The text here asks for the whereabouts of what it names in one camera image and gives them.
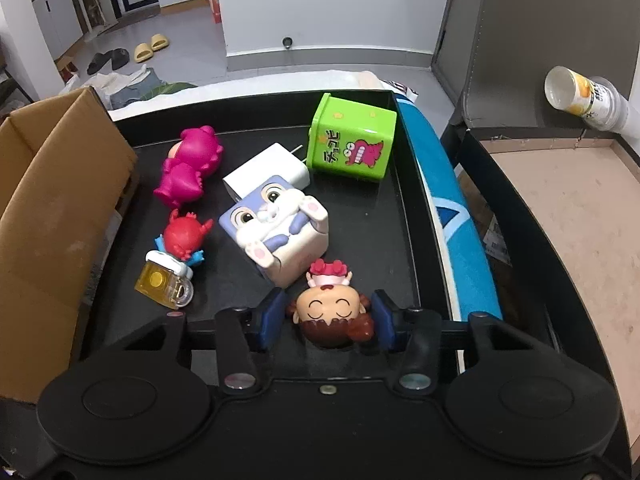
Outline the brown-haired girl figurine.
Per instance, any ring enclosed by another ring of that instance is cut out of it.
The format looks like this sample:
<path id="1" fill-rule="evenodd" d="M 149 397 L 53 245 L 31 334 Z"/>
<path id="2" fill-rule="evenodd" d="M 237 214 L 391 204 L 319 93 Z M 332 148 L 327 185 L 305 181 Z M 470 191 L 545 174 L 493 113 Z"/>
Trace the brown-haired girl figurine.
<path id="1" fill-rule="evenodd" d="M 373 338 L 370 300 L 350 286 L 352 271 L 346 263 L 314 260 L 306 281 L 307 288 L 286 313 L 307 340 L 331 349 L 365 344 Z"/>

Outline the purple rabbit cube toy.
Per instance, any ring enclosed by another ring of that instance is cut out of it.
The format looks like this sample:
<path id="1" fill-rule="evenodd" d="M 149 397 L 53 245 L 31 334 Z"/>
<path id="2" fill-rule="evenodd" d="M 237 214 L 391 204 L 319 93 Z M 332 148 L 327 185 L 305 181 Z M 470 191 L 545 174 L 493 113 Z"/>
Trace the purple rabbit cube toy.
<path id="1" fill-rule="evenodd" d="M 329 213 L 314 196 L 273 176 L 225 211 L 224 232 L 274 286 L 287 288 L 329 248 Z"/>

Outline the red-haired figurine with beer mug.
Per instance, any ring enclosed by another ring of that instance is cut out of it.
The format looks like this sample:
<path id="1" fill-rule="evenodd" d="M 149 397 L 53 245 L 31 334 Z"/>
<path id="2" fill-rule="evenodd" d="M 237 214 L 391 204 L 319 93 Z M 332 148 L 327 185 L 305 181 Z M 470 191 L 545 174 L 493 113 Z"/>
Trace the red-haired figurine with beer mug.
<path id="1" fill-rule="evenodd" d="M 180 310 L 194 296 L 193 268 L 204 262 L 204 238 L 215 222 L 198 220 L 193 212 L 171 211 L 166 228 L 146 253 L 134 289 L 161 306 Z"/>

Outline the pink dinosaur costume figurine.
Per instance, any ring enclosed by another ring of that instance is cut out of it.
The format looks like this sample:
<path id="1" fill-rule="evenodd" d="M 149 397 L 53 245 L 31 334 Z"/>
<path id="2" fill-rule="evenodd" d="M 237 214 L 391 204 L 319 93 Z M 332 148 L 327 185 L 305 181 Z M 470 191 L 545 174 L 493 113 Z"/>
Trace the pink dinosaur costume figurine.
<path id="1" fill-rule="evenodd" d="M 163 161 L 154 195 L 167 207 L 180 208 L 204 195 L 203 181 L 220 166 L 224 147 L 211 126 L 187 128 Z"/>

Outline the brown cardboard box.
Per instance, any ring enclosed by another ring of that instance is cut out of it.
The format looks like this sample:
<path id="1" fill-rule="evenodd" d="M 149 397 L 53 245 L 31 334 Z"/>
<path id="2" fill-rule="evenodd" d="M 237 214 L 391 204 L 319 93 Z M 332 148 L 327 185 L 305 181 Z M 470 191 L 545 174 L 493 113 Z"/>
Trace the brown cardboard box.
<path id="1" fill-rule="evenodd" d="M 1 394 L 34 403 L 72 362 L 91 270 L 137 156 L 90 88 L 1 125 Z"/>

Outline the black plastic tray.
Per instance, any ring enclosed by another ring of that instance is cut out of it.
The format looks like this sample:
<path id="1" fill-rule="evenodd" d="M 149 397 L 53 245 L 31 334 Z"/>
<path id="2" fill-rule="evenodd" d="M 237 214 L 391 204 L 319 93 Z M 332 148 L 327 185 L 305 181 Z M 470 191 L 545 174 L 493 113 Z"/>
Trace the black plastic tray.
<path id="1" fill-rule="evenodd" d="M 230 171 L 273 143 L 305 151 L 320 100 L 317 91 L 277 93 L 119 119 L 119 132 L 137 153 L 140 181 L 96 290 L 82 356 L 90 356 L 162 313 L 158 304 L 134 290 L 134 281 L 145 253 L 167 223 L 169 211 L 152 192 L 160 182 L 168 148 L 180 132 L 190 127 L 214 128 L 224 146 L 221 170 Z M 205 181 L 203 197 L 189 205 L 200 218 L 215 222 L 204 242 L 204 260 L 194 271 L 195 295 L 186 309 L 193 321 L 257 304 L 272 287 L 272 281 L 260 274 L 257 258 L 282 269 L 282 252 L 295 245 L 296 235 L 281 214 L 281 189 L 261 180 L 256 190 L 257 204 L 242 206 L 229 194 L 221 175 L 215 174 Z M 307 192 L 329 215 L 326 260 L 346 263 L 356 289 L 364 294 L 383 289 L 401 307 L 449 312 L 436 242 L 438 218 L 427 203 L 405 115 L 396 118 L 390 163 L 381 181 L 316 171 Z"/>

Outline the blue shark board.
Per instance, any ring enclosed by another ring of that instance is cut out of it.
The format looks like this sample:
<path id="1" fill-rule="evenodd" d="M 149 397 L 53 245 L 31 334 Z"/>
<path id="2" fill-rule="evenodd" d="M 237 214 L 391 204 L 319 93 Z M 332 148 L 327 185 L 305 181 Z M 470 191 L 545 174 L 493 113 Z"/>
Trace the blue shark board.
<path id="1" fill-rule="evenodd" d="M 501 318 L 494 279 L 454 167 L 416 104 L 400 94 L 395 100 L 420 167 L 427 201 L 437 214 L 436 236 L 444 251 L 442 262 L 451 299 L 451 318 L 465 321 L 476 311 Z"/>

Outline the white power adapter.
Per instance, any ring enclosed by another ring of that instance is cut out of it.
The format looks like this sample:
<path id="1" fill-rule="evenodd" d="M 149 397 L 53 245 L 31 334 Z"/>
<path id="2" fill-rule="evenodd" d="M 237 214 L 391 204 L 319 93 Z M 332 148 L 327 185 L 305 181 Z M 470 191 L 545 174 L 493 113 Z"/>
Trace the white power adapter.
<path id="1" fill-rule="evenodd" d="M 306 162 L 297 156 L 302 148 L 303 145 L 299 145 L 288 150 L 280 143 L 273 143 L 227 174 L 222 182 L 236 202 L 273 176 L 303 190 L 310 185 L 310 175 Z"/>

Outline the yellow slipper left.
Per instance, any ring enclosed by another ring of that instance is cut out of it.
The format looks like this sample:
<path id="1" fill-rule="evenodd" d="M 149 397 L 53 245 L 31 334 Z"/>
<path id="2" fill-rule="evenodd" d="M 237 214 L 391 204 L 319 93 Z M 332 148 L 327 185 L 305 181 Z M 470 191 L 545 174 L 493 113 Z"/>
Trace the yellow slipper left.
<path id="1" fill-rule="evenodd" d="M 148 44 L 138 44 L 134 49 L 134 62 L 143 63 L 154 55 L 153 49 Z"/>

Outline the yellow slipper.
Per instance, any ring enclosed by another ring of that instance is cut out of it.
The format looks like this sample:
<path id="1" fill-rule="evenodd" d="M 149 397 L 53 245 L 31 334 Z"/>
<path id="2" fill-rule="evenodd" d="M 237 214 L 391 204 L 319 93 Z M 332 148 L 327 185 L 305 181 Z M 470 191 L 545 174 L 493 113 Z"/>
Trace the yellow slipper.
<path id="1" fill-rule="evenodd" d="M 169 40 L 163 34 L 155 34 L 151 38 L 150 47 L 153 52 L 163 50 L 169 46 Z"/>
<path id="2" fill-rule="evenodd" d="M 148 44 L 138 44 L 134 49 L 134 62 L 143 63 L 154 55 L 153 49 Z"/>

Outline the yellow slipper right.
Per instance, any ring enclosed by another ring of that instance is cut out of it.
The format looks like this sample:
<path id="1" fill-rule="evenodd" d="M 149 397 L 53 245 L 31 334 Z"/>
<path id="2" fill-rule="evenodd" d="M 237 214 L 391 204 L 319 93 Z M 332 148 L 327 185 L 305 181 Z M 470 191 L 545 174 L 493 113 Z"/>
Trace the yellow slipper right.
<path id="1" fill-rule="evenodd" d="M 150 47 L 153 52 L 163 50 L 169 46 L 169 40 L 163 34 L 155 34 L 151 38 Z"/>

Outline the black slipper right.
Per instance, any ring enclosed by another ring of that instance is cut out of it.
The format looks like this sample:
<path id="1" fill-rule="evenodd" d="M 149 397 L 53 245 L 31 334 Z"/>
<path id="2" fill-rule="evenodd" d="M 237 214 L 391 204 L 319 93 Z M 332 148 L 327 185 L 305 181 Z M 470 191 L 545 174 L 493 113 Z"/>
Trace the black slipper right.
<path id="1" fill-rule="evenodd" d="M 130 61 L 130 55 L 127 49 L 118 48 L 112 51 L 112 70 L 120 70 Z"/>

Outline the black slipper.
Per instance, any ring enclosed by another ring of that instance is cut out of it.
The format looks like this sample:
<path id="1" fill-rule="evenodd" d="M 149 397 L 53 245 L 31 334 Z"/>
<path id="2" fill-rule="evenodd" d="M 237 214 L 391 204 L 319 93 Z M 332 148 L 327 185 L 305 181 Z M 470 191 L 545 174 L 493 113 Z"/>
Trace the black slipper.
<path id="1" fill-rule="evenodd" d="M 127 49 L 118 48 L 112 51 L 112 70 L 120 70 L 130 61 L 130 55 Z"/>
<path id="2" fill-rule="evenodd" d="M 96 52 L 87 67 L 87 74 L 89 76 L 96 74 L 106 63 L 111 61 L 112 54 L 112 50 L 106 51 L 104 53 Z"/>

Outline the white yellow paper cup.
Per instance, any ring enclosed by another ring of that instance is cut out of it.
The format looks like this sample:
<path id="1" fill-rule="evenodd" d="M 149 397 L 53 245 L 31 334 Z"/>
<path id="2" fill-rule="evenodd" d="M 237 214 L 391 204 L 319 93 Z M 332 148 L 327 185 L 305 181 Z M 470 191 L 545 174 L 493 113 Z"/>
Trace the white yellow paper cup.
<path id="1" fill-rule="evenodd" d="M 627 100 L 604 78 L 590 79 L 564 66 L 554 66 L 544 78 L 548 103 L 579 118 L 593 129 L 620 133 L 629 118 Z"/>

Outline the black slipper left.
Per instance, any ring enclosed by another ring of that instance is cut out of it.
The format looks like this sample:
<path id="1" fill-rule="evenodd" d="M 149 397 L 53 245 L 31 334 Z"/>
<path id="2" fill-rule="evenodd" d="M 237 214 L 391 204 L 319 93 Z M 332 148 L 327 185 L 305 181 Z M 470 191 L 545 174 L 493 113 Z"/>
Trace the black slipper left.
<path id="1" fill-rule="evenodd" d="M 106 51 L 104 53 L 96 52 L 87 67 L 87 74 L 89 76 L 96 74 L 106 63 L 111 61 L 112 54 L 112 50 Z"/>

